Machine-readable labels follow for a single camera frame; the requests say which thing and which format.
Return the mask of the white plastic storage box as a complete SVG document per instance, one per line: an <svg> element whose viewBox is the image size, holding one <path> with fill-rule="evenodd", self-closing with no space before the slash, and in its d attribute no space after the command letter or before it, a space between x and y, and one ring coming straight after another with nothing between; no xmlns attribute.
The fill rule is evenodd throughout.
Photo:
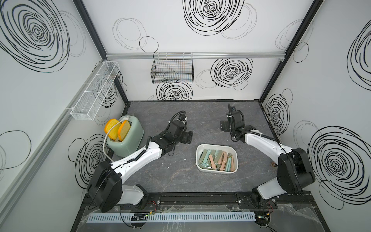
<svg viewBox="0 0 371 232"><path fill-rule="evenodd" d="M231 175L237 172L237 152L232 147L201 144L196 150L196 166L202 172Z"/></svg>

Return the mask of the orange toast slice right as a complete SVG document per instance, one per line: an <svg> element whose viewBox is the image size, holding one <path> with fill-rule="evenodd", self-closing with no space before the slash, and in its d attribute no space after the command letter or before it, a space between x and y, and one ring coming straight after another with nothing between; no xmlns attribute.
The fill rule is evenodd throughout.
<svg viewBox="0 0 371 232"><path fill-rule="evenodd" d="M118 129L118 139L120 142L124 141L126 138L129 130L131 128L130 122L128 120L125 120L121 123L119 129Z"/></svg>

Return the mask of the orange toast slice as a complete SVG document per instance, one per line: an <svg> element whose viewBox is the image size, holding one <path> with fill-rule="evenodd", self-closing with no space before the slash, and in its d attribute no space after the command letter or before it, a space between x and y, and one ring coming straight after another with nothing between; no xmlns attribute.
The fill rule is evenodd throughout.
<svg viewBox="0 0 371 232"><path fill-rule="evenodd" d="M104 127L104 132L108 135L108 137L111 140L115 141L118 138L117 132L118 132L120 125L121 125L121 122L119 122L116 119L111 119L106 123Z"/></svg>
<svg viewBox="0 0 371 232"><path fill-rule="evenodd" d="M126 138L129 130L131 128L130 122L128 120L125 120L121 123L119 129L118 129L118 139L120 142L124 141Z"/></svg>

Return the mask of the aluminium wall rail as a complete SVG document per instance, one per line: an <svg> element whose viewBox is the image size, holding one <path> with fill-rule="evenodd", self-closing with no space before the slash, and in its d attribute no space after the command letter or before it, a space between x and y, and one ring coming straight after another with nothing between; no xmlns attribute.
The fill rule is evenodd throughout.
<svg viewBox="0 0 371 232"><path fill-rule="evenodd" d="M108 60L161 60L161 59L280 59L285 52L165 52L165 53L108 53Z"/></svg>
<svg viewBox="0 0 371 232"><path fill-rule="evenodd" d="M93 71L89 74L87 80L75 94L71 102L63 109L62 114L59 116L57 121L51 127L51 129L38 145L38 147L35 149L35 151L30 153L30 156L28 159L26 159L24 166L22 166L19 173L15 176L14 181L9 185L6 192L2 195L1 224L3 224L9 217L10 213L12 212L15 205L18 203L24 191L27 189L28 185L33 180L34 176L44 163L50 151L54 148L56 142L59 140L60 136L63 134L64 130L68 126L71 120L70 111L75 109L75 106L78 104L80 97L85 91L85 87L87 87L88 84L93 80L95 72L97 72L98 69L102 67L102 64L106 61L107 59L103 58L102 60L97 62Z"/></svg>

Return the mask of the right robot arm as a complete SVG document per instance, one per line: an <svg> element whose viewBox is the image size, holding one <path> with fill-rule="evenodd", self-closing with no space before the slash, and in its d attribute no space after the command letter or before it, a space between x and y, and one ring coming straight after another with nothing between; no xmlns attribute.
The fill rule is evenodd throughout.
<svg viewBox="0 0 371 232"><path fill-rule="evenodd" d="M265 206L275 196L300 193L315 182L306 151L284 146L255 127L245 125L243 113L230 104L226 115L227 120L220 122L221 131L228 132L234 142L241 141L255 147L277 165L277 177L253 188L250 198L254 207Z"/></svg>

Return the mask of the aluminium wall rail left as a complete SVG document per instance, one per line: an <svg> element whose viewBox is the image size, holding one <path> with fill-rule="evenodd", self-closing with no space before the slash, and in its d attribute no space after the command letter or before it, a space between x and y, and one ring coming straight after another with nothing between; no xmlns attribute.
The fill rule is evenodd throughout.
<svg viewBox="0 0 371 232"><path fill-rule="evenodd" d="M24 191L27 189L28 185L33 180L34 176L44 163L50 151L54 148L56 142L59 140L60 136L63 134L64 130L68 126L71 120L70 111L75 109L75 106L78 104L80 97L85 91L85 87L87 87L88 84L93 80L95 72L97 72L98 69L102 67L102 64L106 61L107 59L103 58L102 60L97 62L93 71L89 74L87 80L75 94L71 102L63 109L62 114L59 116L57 121L51 127L51 129L38 145L38 147L35 149L35 151L30 153L30 156L28 159L26 159L24 166L22 166L19 173L15 176L14 181L9 185L6 192L2 195L1 224L3 224L9 217L10 213L12 212L15 205L18 203Z"/></svg>

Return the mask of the aluminium wall rail back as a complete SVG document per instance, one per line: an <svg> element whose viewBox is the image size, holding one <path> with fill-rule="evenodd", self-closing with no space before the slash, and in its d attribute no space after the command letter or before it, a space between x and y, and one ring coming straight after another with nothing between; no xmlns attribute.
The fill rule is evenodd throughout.
<svg viewBox="0 0 371 232"><path fill-rule="evenodd" d="M108 60L161 60L161 59L280 59L285 52L165 52L165 53L108 53Z"/></svg>

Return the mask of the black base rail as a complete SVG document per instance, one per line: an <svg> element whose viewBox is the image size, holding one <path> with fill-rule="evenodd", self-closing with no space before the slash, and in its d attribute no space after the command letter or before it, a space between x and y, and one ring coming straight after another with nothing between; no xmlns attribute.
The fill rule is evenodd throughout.
<svg viewBox="0 0 371 232"><path fill-rule="evenodd" d="M253 203L252 192L163 192L149 193L145 205L126 204L124 210L160 211L171 206L228 205L238 209L265 210L276 209L278 204L310 204L314 202L312 194L283 194L262 203Z"/></svg>

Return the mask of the orange toast slice left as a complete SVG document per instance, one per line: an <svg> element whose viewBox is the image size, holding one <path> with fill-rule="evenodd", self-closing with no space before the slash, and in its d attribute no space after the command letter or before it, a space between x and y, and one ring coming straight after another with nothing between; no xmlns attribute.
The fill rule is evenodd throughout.
<svg viewBox="0 0 371 232"><path fill-rule="evenodd" d="M119 122L116 119L111 119L106 123L104 127L104 132L108 135L108 137L111 140L115 141L118 138L117 132L118 132L120 125L121 125L121 122Z"/></svg>

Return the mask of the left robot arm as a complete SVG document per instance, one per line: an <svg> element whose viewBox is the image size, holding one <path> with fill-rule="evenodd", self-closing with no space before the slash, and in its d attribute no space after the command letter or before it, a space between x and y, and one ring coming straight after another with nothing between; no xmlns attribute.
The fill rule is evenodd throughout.
<svg viewBox="0 0 371 232"><path fill-rule="evenodd" d="M118 205L146 208L149 203L148 192L139 184L128 186L125 181L150 162L165 155L173 156L176 145L190 144L192 136L193 132L187 131L186 112L182 110L173 115L164 131L148 137L143 148L123 159L101 162L87 186L92 203L102 213Z"/></svg>

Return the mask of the green toaster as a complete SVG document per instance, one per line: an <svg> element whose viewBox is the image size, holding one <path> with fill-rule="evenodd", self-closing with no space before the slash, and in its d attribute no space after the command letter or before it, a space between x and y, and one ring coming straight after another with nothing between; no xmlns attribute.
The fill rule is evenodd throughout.
<svg viewBox="0 0 371 232"><path fill-rule="evenodd" d="M135 116L123 116L119 120L109 120L104 128L108 135L108 147L119 157L134 153L144 136L144 129Z"/></svg>

